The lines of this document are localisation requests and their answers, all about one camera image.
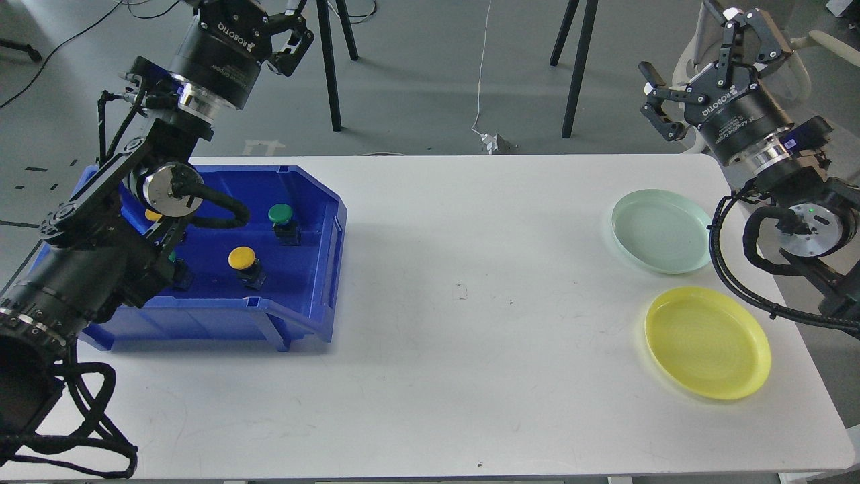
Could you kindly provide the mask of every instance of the plastic plate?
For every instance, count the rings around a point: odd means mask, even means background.
[[[695,202],[660,189],[638,190],[612,210],[612,235],[622,252],[648,269],[681,274],[710,260],[710,217]]]
[[[711,289],[676,288],[657,297],[645,319],[645,338],[673,380],[713,399],[746,397],[771,373],[771,347],[759,323]]]

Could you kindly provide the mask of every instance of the blue plastic bin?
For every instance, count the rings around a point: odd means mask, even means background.
[[[340,197],[297,166],[198,166],[206,185],[241,200],[251,219],[237,229],[190,226],[176,256],[194,273],[187,291],[165,289],[140,309],[119,307],[114,317],[90,325],[82,341],[110,350],[123,340],[266,339],[279,351],[312,334],[330,342],[347,209]],[[83,183],[95,174],[86,169]],[[151,222],[123,188],[123,215],[141,232]],[[299,246],[282,245],[268,210],[276,203],[293,208],[301,227]],[[197,215],[230,217],[209,202]],[[259,291],[247,289],[228,265],[239,245],[254,249],[267,273]]]

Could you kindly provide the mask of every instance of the white table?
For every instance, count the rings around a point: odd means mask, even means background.
[[[140,446],[136,478],[413,479],[843,468],[853,450],[794,324],[752,309],[767,383],[734,402],[670,383],[642,320],[663,291],[728,293],[710,266],[640,269],[609,241],[616,200],[677,191],[712,211],[728,190],[685,155],[203,158],[297,164],[347,204],[332,344],[136,344],[112,364],[108,413]],[[741,280],[742,217],[723,230]],[[58,407],[42,431],[72,427]],[[79,463],[121,461],[83,452]],[[0,478],[82,478],[7,464]]]

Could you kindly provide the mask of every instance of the black robotic arm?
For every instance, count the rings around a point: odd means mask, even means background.
[[[860,263],[842,275],[820,260],[851,241],[860,209],[860,189],[826,173],[830,160],[824,145],[832,128],[820,116],[795,126],[766,89],[763,78],[793,54],[767,12],[724,9],[714,0],[703,3],[722,25],[718,59],[677,89],[667,87],[650,63],[641,62],[639,69],[647,81],[641,111],[664,139],[681,140],[693,126],[723,165],[745,164],[752,173],[742,190],[720,202],[710,226],[717,275],[741,299],[771,317],[831,327],[860,338]],[[744,52],[749,34],[759,42],[754,53]],[[683,103],[687,124],[669,119],[662,108],[665,101]],[[806,277],[825,296],[821,314],[765,300],[732,276],[722,259],[719,234],[738,200],[767,205],[758,207],[746,224],[742,242],[749,262],[774,275]],[[788,264],[775,264],[758,253],[760,225],[767,219],[777,221],[780,253]]]
[[[103,477],[133,474],[137,448],[105,415],[114,371],[104,363],[79,363],[77,336],[91,323],[110,320],[121,304],[142,307],[161,290],[188,284],[192,268],[171,253],[189,224],[247,223],[244,205],[206,187],[188,160],[198,140],[212,138],[219,109],[244,106],[263,63],[276,73],[293,73],[313,41],[301,16],[305,1],[291,1],[284,13],[272,16],[254,0],[186,1],[194,20],[169,69],[137,58],[126,74],[131,83],[126,92],[103,93],[100,117],[113,99],[130,102],[129,115],[110,146],[100,122],[99,170],[48,214],[40,236],[50,251],[0,295],[0,466],[49,462]],[[287,31],[284,48],[274,52],[272,36]],[[135,115],[150,120],[148,132],[117,151]],[[140,233],[122,216],[121,189],[161,218]],[[203,201],[229,210],[233,218],[196,216]],[[88,373],[103,378],[95,395],[83,383]],[[68,436],[37,434],[64,385],[82,424]],[[101,472],[18,454],[22,446],[54,455],[78,445],[117,452],[129,465]]]

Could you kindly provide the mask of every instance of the yellow plate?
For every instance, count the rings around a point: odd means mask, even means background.
[[[771,346],[759,323],[711,289],[684,287],[660,295],[648,309],[645,339],[673,380],[713,399],[748,396],[771,373]]]

